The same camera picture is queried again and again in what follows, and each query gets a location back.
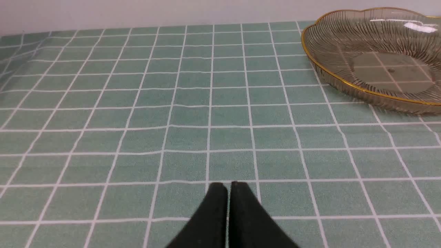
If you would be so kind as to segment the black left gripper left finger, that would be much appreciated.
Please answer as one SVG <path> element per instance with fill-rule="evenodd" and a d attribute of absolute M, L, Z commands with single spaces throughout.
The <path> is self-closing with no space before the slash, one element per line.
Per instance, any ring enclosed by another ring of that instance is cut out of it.
<path fill-rule="evenodd" d="M 211 183 L 197 210 L 167 248 L 224 248 L 227 196 L 222 183 Z"/>

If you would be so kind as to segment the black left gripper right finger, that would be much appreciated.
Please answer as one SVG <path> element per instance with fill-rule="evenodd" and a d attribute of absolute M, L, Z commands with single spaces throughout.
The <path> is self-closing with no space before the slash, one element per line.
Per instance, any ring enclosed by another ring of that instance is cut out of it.
<path fill-rule="evenodd" d="M 229 204 L 230 248 L 298 248 L 259 203 L 246 182 L 232 182 Z"/>

